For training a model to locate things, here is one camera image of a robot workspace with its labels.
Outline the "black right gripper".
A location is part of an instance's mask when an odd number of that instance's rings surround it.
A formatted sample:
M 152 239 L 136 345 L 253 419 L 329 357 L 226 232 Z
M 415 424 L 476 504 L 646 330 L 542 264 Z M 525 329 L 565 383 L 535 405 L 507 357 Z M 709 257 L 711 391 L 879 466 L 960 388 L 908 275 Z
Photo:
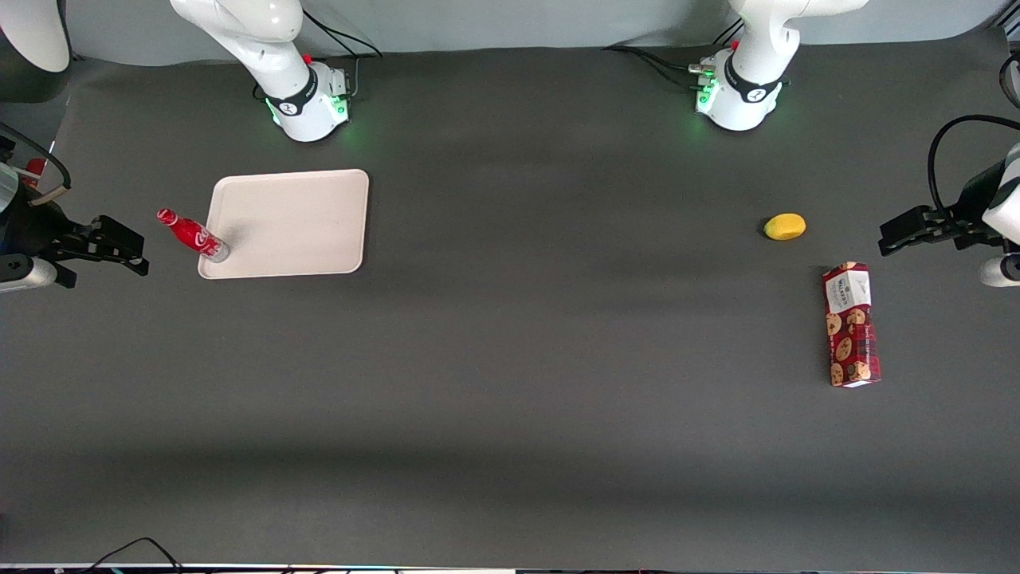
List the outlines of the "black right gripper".
M 91 224 L 80 224 L 66 218 L 53 202 L 30 206 L 23 199 L 15 200 L 2 212 L 1 254 L 50 262 L 111 262 L 141 277 L 148 276 L 150 269 L 150 262 L 143 257 L 143 236 L 116 219 L 99 215 Z

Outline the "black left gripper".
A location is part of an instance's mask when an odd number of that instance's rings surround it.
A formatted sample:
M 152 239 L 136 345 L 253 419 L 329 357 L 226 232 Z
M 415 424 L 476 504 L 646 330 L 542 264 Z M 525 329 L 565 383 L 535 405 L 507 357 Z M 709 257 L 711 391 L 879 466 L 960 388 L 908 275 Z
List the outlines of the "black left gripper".
M 889 257 L 906 247 L 953 240 L 956 250 L 987 245 L 1008 248 L 1008 161 L 970 179 L 948 208 L 955 228 L 930 206 L 915 206 L 879 226 L 879 254 Z

